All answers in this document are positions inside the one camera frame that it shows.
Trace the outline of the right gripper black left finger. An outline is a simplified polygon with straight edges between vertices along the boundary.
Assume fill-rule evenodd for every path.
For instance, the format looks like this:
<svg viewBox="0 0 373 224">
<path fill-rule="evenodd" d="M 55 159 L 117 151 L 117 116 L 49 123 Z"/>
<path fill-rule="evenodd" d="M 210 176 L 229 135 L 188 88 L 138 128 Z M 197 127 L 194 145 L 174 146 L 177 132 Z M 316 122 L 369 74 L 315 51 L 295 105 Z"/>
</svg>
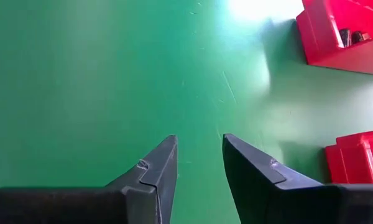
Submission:
<svg viewBox="0 0 373 224">
<path fill-rule="evenodd" d="M 169 224 L 176 183 L 177 137 L 169 135 L 122 175 L 128 222 Z"/>
</svg>

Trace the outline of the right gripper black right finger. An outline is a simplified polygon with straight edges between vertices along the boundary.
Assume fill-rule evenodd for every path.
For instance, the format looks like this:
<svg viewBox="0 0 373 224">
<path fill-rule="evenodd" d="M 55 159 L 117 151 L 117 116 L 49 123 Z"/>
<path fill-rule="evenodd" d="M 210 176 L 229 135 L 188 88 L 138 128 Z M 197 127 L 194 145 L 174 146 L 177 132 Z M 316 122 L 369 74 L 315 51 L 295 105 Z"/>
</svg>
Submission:
<svg viewBox="0 0 373 224">
<path fill-rule="evenodd" d="M 241 223 L 266 223 L 270 195 L 286 180 L 272 168 L 276 160 L 235 135 L 224 134 L 223 161 Z"/>
</svg>

